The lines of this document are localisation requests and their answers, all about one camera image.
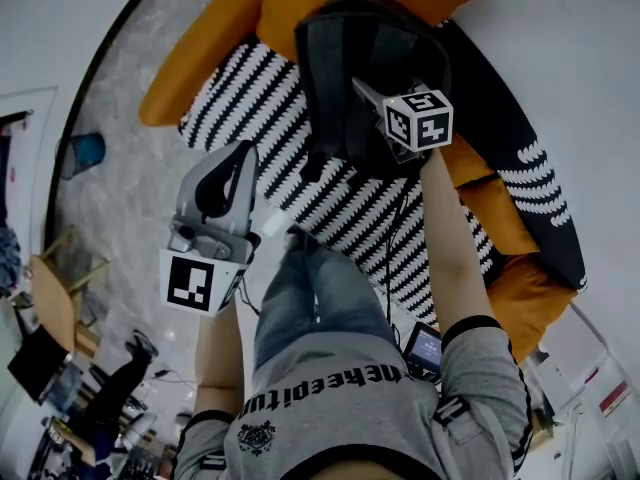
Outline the black backpack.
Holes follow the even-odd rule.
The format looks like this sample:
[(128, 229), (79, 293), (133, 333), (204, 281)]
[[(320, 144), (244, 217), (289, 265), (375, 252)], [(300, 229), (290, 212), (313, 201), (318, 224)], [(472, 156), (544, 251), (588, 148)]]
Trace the black backpack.
[(311, 127), (301, 170), (319, 180), (331, 160), (359, 179), (416, 175), (430, 154), (398, 163), (378, 126), (381, 118), (354, 92), (359, 78), (384, 96), (423, 83), (451, 93), (449, 56), (434, 28), (392, 0), (329, 0), (294, 31), (301, 86)]

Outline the small black screen device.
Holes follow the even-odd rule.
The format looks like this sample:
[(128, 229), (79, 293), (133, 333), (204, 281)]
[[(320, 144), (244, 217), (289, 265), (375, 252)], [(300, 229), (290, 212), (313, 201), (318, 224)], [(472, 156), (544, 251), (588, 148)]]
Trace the small black screen device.
[(440, 374), (441, 337), (429, 325), (417, 322), (403, 351), (403, 358), (416, 371)]

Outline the person's grey printed shirt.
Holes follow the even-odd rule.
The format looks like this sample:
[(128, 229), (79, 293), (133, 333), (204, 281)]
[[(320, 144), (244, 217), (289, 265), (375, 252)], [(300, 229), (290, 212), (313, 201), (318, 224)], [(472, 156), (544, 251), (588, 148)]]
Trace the person's grey printed shirt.
[(190, 420), (171, 480), (309, 480), (344, 461), (404, 480), (511, 480), (532, 424), (507, 334), (472, 316), (443, 345), (434, 386), (379, 337), (307, 334), (255, 373), (255, 394), (237, 415)]

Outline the medium orange cushion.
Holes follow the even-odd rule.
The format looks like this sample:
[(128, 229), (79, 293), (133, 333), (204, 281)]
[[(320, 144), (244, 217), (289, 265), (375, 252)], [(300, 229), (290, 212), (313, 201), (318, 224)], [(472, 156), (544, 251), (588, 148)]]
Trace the medium orange cushion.
[(457, 190), (501, 254), (519, 256), (539, 251), (499, 177), (469, 182)]

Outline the person's right forearm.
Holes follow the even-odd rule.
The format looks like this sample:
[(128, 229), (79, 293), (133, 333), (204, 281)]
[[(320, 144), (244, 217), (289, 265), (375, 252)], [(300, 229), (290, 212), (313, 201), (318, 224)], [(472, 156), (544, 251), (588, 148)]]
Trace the person's right forearm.
[(420, 170), (424, 239), (441, 333), (473, 316), (493, 315), (471, 229), (439, 150)]

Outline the pile of blue clothes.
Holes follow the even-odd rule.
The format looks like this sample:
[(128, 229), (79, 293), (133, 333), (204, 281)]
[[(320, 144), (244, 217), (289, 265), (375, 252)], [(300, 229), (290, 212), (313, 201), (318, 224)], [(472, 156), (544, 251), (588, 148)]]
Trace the pile of blue clothes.
[(0, 297), (8, 296), (18, 282), (22, 263), (20, 245), (13, 229), (0, 226)]

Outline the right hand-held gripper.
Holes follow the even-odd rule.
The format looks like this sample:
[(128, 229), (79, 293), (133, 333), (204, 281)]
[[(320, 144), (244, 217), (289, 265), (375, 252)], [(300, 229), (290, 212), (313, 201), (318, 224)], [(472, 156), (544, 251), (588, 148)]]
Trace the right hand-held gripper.
[(451, 143), (453, 106), (442, 91), (420, 83), (408, 94), (384, 96), (359, 78), (352, 79), (352, 87), (381, 118), (378, 129), (398, 163)]

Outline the small orange cushion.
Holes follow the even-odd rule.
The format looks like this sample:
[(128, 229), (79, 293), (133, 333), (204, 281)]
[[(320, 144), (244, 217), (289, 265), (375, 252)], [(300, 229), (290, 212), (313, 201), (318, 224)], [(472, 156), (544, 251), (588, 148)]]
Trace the small orange cushion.
[(440, 152), (456, 188), (495, 175), (486, 161), (456, 132), (451, 143), (441, 147)]

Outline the person's left forearm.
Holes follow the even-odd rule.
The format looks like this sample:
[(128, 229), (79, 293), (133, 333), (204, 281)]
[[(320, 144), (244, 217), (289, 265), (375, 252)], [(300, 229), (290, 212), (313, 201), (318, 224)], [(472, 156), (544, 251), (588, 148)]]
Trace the person's left forearm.
[(245, 402), (245, 374), (235, 301), (215, 317), (200, 319), (194, 374), (193, 415), (221, 411), (235, 418), (240, 413)]

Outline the person's blue jeans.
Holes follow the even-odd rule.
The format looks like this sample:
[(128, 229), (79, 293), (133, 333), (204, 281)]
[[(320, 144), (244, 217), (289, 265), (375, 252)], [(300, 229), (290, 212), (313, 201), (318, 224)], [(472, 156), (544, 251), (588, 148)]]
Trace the person's blue jeans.
[(380, 301), (356, 264), (311, 236), (304, 250), (285, 250), (262, 299), (255, 367), (308, 334), (327, 332), (365, 334), (396, 345)]

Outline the wooden chair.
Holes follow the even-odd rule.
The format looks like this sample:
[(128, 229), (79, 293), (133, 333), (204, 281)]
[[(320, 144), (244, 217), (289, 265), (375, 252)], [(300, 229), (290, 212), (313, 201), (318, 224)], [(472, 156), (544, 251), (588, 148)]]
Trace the wooden chair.
[(60, 347), (71, 355), (79, 353), (94, 361), (101, 338), (81, 322), (82, 292), (109, 262), (102, 261), (78, 280), (66, 283), (59, 275), (53, 255), (74, 233), (73, 226), (66, 228), (44, 252), (30, 256), (33, 308), (39, 324)]

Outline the black white striped blanket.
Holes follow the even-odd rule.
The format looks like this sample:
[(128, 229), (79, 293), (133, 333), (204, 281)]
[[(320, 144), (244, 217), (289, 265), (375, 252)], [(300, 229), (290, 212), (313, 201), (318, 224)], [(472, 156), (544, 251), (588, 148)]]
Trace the black white striped blanket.
[[(575, 227), (544, 147), (511, 92), (463, 31), (445, 23), (438, 36), (453, 51), (454, 123), (495, 171), (539, 251), (501, 254), (462, 202), (493, 302), (525, 304), (539, 328), (587, 286)], [(256, 144), (258, 190), (328, 246), (355, 261), (371, 282), (389, 287), (397, 306), (435, 319), (423, 241), (420, 187), (407, 178), (359, 179), (331, 160), (316, 183), (301, 170), (311, 128), (297, 66), (248, 39), (216, 69), (181, 119), (191, 148), (213, 151), (237, 140)]]

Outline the blue waste bin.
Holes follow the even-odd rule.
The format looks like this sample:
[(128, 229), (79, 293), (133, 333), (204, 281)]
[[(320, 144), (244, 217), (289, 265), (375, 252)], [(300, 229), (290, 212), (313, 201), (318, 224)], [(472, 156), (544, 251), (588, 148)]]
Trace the blue waste bin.
[(60, 177), (70, 180), (76, 175), (99, 165), (106, 156), (106, 142), (99, 132), (72, 136), (65, 148)]

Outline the person's grey shoe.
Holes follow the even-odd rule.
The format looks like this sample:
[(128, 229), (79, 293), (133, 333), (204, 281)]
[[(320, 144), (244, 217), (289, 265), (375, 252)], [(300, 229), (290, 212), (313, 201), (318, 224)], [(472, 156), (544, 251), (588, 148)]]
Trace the person's grey shoe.
[(291, 225), (286, 230), (285, 247), (287, 251), (304, 250), (308, 240), (311, 238), (309, 233), (297, 225)]

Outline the orange sofa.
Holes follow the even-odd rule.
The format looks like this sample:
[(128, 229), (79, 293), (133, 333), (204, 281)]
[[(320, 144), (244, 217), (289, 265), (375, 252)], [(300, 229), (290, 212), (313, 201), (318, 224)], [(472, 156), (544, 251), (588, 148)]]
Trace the orange sofa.
[[(454, 13), (459, 8), (469, 7), (476, 1), (471, 0), (459, 6)], [(174, 125), (179, 129), (181, 119), (189, 111), (195, 97), (216, 69), (246, 40), (253, 38), (260, 41), (256, 35), (256, 29), (260, 20), (261, 6), (262, 0), (212, 0), (178, 41), (156, 74), (141, 103), (140, 121), (149, 127)], [(445, 23), (452, 22), (468, 37), (454, 21), (454, 13), (436, 26), (428, 25), (435, 29), (450, 59), (451, 93), (444, 95), (453, 106), (453, 133), (461, 135), (461, 128), (454, 123), (460, 113), (460, 105), (455, 98), (454, 54), (438, 36), (438, 30)], [(287, 215), (303, 229), (309, 231), (288, 213)], [(309, 232), (318, 241), (324, 243), (311, 231)], [(506, 329), (513, 344), (514, 355), (518, 360), (523, 360), (530, 354), (542, 339), (547, 327), (562, 314), (577, 294), (572, 296), (568, 304), (546, 325), (533, 328), (525, 321), (523, 301), (517, 301), (510, 306), (497, 304), (491, 300), (488, 289), (489, 299), (497, 313), (497, 318)]]

